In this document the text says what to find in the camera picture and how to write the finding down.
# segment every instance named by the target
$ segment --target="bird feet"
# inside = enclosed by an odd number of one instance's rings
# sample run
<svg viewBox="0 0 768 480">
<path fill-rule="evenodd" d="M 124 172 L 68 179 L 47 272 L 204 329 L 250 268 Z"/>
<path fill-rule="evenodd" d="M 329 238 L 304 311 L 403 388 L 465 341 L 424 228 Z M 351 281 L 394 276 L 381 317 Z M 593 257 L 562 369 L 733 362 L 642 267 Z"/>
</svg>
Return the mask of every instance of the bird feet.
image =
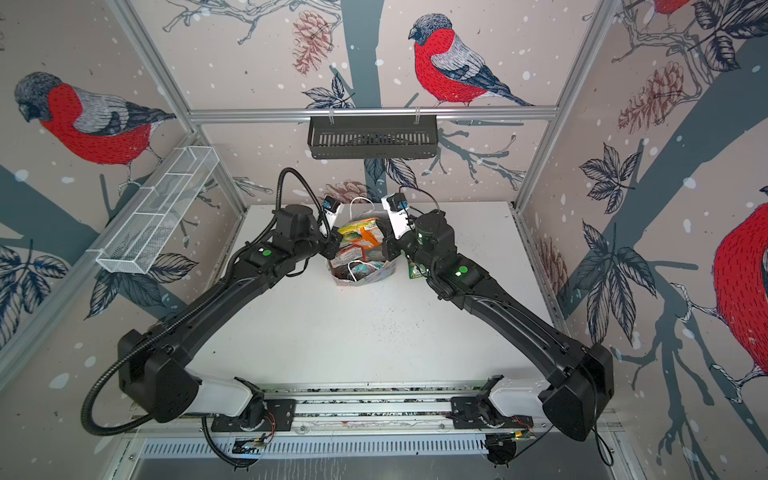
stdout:
<svg viewBox="0 0 768 480">
<path fill-rule="evenodd" d="M 740 382 L 739 380 L 733 379 L 733 377 L 728 375 L 728 372 L 726 372 L 723 367 L 715 363 L 710 365 L 710 370 L 717 370 L 718 372 L 720 372 L 725 377 L 725 380 L 728 380 L 731 383 L 731 385 L 733 385 L 733 388 L 736 390 L 736 396 L 726 397 L 727 399 L 729 399 L 733 403 L 744 403 L 741 397 L 741 387 L 744 385 L 742 382 Z"/>
<path fill-rule="evenodd" d="M 137 187 L 141 187 L 141 184 L 140 184 L 140 183 L 138 183 L 137 181 L 133 181 L 133 180 L 128 180 L 128 181 L 125 181 L 125 182 L 123 182 L 122 184 L 119 184 L 119 185 L 118 185 L 118 196 L 119 196 L 119 197 L 122 197 L 122 195 L 123 195 L 123 189 L 124 189 L 125 187 L 127 187 L 128 185 L 136 185 Z"/>
</svg>

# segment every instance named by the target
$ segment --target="black cable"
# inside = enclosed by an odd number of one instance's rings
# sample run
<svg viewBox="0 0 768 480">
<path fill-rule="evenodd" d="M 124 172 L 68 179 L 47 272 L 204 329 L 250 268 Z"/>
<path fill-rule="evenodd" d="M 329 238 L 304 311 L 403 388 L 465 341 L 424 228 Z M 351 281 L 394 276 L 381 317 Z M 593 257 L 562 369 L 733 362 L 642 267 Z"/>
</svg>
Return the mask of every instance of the black cable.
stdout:
<svg viewBox="0 0 768 480">
<path fill-rule="evenodd" d="M 214 439 L 210 436 L 210 431 L 208 430 L 208 417 L 207 415 L 203 415 L 202 419 L 200 420 L 200 423 L 202 424 L 202 427 L 200 430 L 203 431 L 203 436 L 205 437 L 205 442 L 208 444 L 211 450 L 214 451 L 217 457 L 224 460 L 226 463 L 232 465 L 235 470 L 238 468 L 245 468 L 248 470 L 248 468 L 253 465 L 254 463 L 258 462 L 258 458 L 231 458 L 227 456 L 226 453 L 222 452 L 219 447 L 216 446 L 214 443 Z"/>
<path fill-rule="evenodd" d="M 289 277 L 291 277 L 291 278 L 294 278 L 295 276 L 299 276 L 299 275 L 301 275 L 302 273 L 304 273 L 304 270 L 306 270 L 306 266 L 307 266 L 307 265 L 309 265 L 309 264 L 310 264 L 310 259 L 306 259 L 306 260 L 304 260 L 304 268 L 302 268 L 300 272 L 296 272 L 296 273 L 288 273 L 286 276 L 289 276 Z"/>
<path fill-rule="evenodd" d="M 398 191 L 398 192 L 402 192 L 402 189 L 403 189 L 403 188 L 410 188 L 411 190 L 416 190 L 417 192 L 421 192 L 421 193 L 423 193 L 423 194 L 424 194 L 424 195 L 426 195 L 427 197 L 431 198 L 431 199 L 432 199 L 432 201 L 433 201 L 433 202 L 435 202 L 435 206 L 437 207 L 437 209 L 438 209 L 438 210 L 440 210 L 440 204 L 438 204 L 438 203 L 437 203 L 437 200 L 435 200 L 435 198 L 432 196 L 432 194 L 431 194 L 431 193 L 429 193 L 428 191 L 426 191 L 426 190 L 422 190 L 421 188 L 418 188 L 418 187 L 408 187 L 408 186 L 406 186 L 406 185 L 400 185 L 400 188 L 398 188 L 398 189 L 397 189 L 397 191 Z"/>
<path fill-rule="evenodd" d="M 279 177 L 277 178 L 277 188 L 276 188 L 276 194 L 275 194 L 275 206 L 276 206 L 275 211 L 279 210 L 282 206 L 283 182 L 287 174 L 292 174 L 294 177 L 299 179 L 299 182 L 301 182 L 301 184 L 306 188 L 306 191 L 312 197 L 312 200 L 315 203 L 317 210 L 319 212 L 322 212 L 323 211 L 322 206 L 320 205 L 320 202 L 317 200 L 317 196 L 314 194 L 314 192 L 312 192 L 312 189 L 307 184 L 306 180 L 304 180 L 304 177 L 302 177 L 299 172 L 297 172 L 296 170 L 290 167 L 283 168 L 283 170 L 280 171 Z M 263 240 L 263 238 L 268 233 L 270 233 L 270 231 L 272 230 L 272 227 L 274 227 L 276 222 L 277 222 L 277 217 L 273 215 L 272 220 L 270 220 L 270 222 L 267 224 L 264 230 L 262 230 L 262 232 L 253 242 L 259 243 L 261 240 Z M 326 218 L 325 215 L 323 215 L 323 222 L 326 225 L 326 232 L 329 233 L 330 227 L 328 225 L 328 219 Z M 94 408 L 94 404 L 96 403 L 96 397 L 98 397 L 98 394 L 104 388 L 104 385 L 106 385 L 107 381 L 110 378 L 112 378 L 112 376 L 115 373 L 117 373 L 118 370 L 120 370 L 120 368 L 123 365 L 130 362 L 133 358 L 137 357 L 140 353 L 143 353 L 146 350 L 150 349 L 154 344 L 159 342 L 164 337 L 170 335 L 179 325 L 187 322 L 193 315 L 200 312 L 202 309 L 206 308 L 208 305 L 210 305 L 211 302 L 213 302 L 216 298 L 218 298 L 232 281 L 233 268 L 238 257 L 240 256 L 241 253 L 243 253 L 245 250 L 250 248 L 250 245 L 251 243 L 246 242 L 246 244 L 243 247 L 235 251 L 235 253 L 230 257 L 229 261 L 227 262 L 227 268 L 224 271 L 224 275 L 219 279 L 219 281 L 215 284 L 215 287 L 211 289 L 211 291 L 205 297 L 193 302 L 182 313 L 180 313 L 178 317 L 176 317 L 175 321 L 172 324 L 170 324 L 160 332 L 154 334 L 153 336 L 149 336 L 144 340 L 142 340 L 133 349 L 131 349 L 130 352 L 126 353 L 122 358 L 118 359 L 117 362 L 113 363 L 112 366 L 110 366 L 104 373 L 101 374 L 98 380 L 96 380 L 96 383 L 94 383 L 94 385 L 88 391 L 88 394 L 85 396 L 85 399 L 83 400 L 83 406 L 80 410 L 80 423 L 83 425 L 83 429 L 85 429 L 86 432 L 92 435 L 98 435 L 98 436 L 119 435 L 121 433 L 125 433 L 129 430 L 135 429 L 139 425 L 143 425 L 144 423 L 152 420 L 152 415 L 147 414 L 140 417 L 139 419 L 135 419 L 124 425 L 119 425 L 116 427 L 101 426 L 97 424 L 93 419 L 93 408 Z"/>
</svg>

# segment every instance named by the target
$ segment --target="bird head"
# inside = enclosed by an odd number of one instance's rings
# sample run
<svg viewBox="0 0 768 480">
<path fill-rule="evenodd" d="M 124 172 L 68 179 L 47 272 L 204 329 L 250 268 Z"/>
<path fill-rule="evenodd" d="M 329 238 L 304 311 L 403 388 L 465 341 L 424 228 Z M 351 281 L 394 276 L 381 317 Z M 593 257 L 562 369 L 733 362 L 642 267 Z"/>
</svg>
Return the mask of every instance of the bird head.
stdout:
<svg viewBox="0 0 768 480">
<path fill-rule="evenodd" d="M 59 77 L 43 71 L 36 71 L 22 78 L 13 92 L 22 117 L 26 121 L 34 118 L 42 121 L 53 120 L 48 108 L 48 94 L 61 84 Z"/>
<path fill-rule="evenodd" d="M 442 13 L 430 13 L 416 20 L 408 34 L 408 39 L 415 40 L 423 47 L 429 37 L 441 28 L 453 28 L 453 24 Z"/>
</svg>

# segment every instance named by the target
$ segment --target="bird wallpaper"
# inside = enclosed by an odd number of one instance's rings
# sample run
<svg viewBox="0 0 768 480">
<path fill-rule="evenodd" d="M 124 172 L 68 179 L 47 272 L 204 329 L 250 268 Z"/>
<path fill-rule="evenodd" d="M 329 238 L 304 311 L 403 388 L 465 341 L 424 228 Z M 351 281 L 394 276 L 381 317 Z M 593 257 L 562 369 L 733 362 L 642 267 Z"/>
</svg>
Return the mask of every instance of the bird wallpaper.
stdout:
<svg viewBox="0 0 768 480">
<path fill-rule="evenodd" d="M 767 22 L 620 2 L 525 208 L 571 334 L 614 354 L 648 478 L 768 474 Z"/>
</svg>

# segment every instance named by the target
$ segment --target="white table surface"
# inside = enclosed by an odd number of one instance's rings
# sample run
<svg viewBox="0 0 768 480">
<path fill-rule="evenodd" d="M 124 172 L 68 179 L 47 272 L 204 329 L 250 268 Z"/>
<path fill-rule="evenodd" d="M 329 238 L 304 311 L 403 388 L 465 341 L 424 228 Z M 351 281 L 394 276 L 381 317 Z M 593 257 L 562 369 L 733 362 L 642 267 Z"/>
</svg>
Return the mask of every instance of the white table surface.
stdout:
<svg viewBox="0 0 768 480">
<path fill-rule="evenodd" d="M 458 251 L 551 323 L 508 205 L 464 202 L 441 208 L 455 230 Z M 272 209 L 248 210 L 235 248 L 258 235 Z M 356 213 L 363 210 L 356 206 Z M 337 286 L 324 262 L 315 256 L 304 274 L 281 280 L 249 303 L 208 340 L 189 368 L 256 384 L 315 386 L 475 381 L 496 374 L 541 378 L 488 324 L 437 300 L 424 279 L 409 279 L 404 258 L 396 260 L 390 277 L 360 287 Z"/>
</svg>

